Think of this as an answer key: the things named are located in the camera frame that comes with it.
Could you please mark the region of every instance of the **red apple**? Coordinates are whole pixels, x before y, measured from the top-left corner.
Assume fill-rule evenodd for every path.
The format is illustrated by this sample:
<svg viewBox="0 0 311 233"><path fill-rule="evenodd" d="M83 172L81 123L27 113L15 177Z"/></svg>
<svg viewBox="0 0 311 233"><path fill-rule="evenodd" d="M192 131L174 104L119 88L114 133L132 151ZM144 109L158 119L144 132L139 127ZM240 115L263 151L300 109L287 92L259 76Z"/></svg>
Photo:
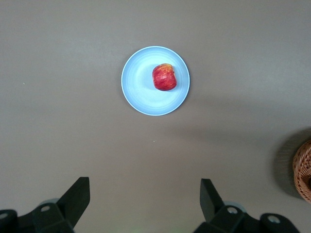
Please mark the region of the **red apple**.
<svg viewBox="0 0 311 233"><path fill-rule="evenodd" d="M176 87L177 80L171 64L160 64L152 71L152 79L155 88L161 91L169 91Z"/></svg>

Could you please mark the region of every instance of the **basket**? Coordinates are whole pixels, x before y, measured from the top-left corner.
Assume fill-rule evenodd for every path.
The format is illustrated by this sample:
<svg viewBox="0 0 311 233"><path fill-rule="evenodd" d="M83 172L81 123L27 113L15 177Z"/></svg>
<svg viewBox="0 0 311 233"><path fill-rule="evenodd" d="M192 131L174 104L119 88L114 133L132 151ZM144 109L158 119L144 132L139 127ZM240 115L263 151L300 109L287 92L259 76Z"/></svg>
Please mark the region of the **basket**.
<svg viewBox="0 0 311 233"><path fill-rule="evenodd" d="M293 159L293 170L298 193L311 203L311 140L298 149Z"/></svg>

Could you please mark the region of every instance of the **gray table surface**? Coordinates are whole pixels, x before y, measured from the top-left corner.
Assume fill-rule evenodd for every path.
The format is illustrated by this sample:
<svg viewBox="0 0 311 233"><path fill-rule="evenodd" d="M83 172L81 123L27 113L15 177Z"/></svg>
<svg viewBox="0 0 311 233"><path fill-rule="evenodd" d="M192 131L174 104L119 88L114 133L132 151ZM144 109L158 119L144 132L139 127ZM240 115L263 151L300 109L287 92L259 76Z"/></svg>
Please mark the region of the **gray table surface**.
<svg viewBox="0 0 311 233"><path fill-rule="evenodd" d="M311 136L310 25L309 0L1 0L0 209L26 214L89 176L77 233L191 233L210 178L251 216L310 232L289 169ZM153 45L190 71L164 116L121 89Z"/></svg>

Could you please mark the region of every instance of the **plate rim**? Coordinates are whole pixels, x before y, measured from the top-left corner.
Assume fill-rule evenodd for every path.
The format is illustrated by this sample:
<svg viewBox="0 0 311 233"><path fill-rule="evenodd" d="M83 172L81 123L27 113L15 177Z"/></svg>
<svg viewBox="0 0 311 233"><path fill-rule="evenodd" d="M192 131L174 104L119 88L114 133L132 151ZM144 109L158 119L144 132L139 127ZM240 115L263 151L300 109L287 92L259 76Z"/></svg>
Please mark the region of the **plate rim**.
<svg viewBox="0 0 311 233"><path fill-rule="evenodd" d="M170 111L165 112L165 113L161 113L161 114L150 114L150 113L146 113L146 112L144 112L144 111L142 111L142 110L139 110L139 109L136 108L135 106L133 106L133 104L132 104L132 103L129 101L129 99L127 98L127 96L126 96L126 94L125 94L125 92L124 92L124 87L123 87L123 74L124 74L124 70L125 70L127 64L129 63L129 61L130 61L130 60L132 59L132 57L134 57L137 53L141 52L142 50L146 50L146 49L150 49L150 48L161 48L161 49L166 49L166 50L168 50L168 51L174 53L174 54L182 61L182 63L185 65L185 68L186 68L186 70L187 70L187 75L188 75L188 78L187 78L187 79L188 79L187 91L186 91L185 96L183 97L182 101L180 102L180 104L178 104L175 108L171 109ZM186 97L187 97L187 95L188 95L189 89L190 89L190 73L189 73L187 64L185 63L184 59L182 59L182 57L179 56L179 54L176 53L175 51L173 51L172 49L169 49L169 48L164 47L164 46L147 46L147 47L141 48L141 49L139 49L138 51L134 52L134 53L127 59L125 65L124 65L124 67L123 67L122 74L121 74L121 87L122 87L122 92L123 92L123 95L124 95L126 101L127 101L135 110L137 110L138 112L143 113L143 114L145 114L145 115L149 115L149 116L163 116L163 115L166 115L166 114L169 114L169 113L175 111L175 110L185 101L185 99L186 99Z"/></svg>

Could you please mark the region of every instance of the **plate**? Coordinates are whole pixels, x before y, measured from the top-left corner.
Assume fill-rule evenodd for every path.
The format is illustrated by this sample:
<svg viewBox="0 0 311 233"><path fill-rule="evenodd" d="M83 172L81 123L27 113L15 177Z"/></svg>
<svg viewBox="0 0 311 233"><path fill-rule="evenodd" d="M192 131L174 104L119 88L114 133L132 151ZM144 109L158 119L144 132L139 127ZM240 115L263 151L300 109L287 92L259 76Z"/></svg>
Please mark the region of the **plate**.
<svg viewBox="0 0 311 233"><path fill-rule="evenodd" d="M155 88L152 71L162 63L173 66L177 86L170 91ZM135 52L126 62L122 77L122 90L126 100L137 111L161 116L177 109L185 100L190 86L186 63L173 50L150 46Z"/></svg>

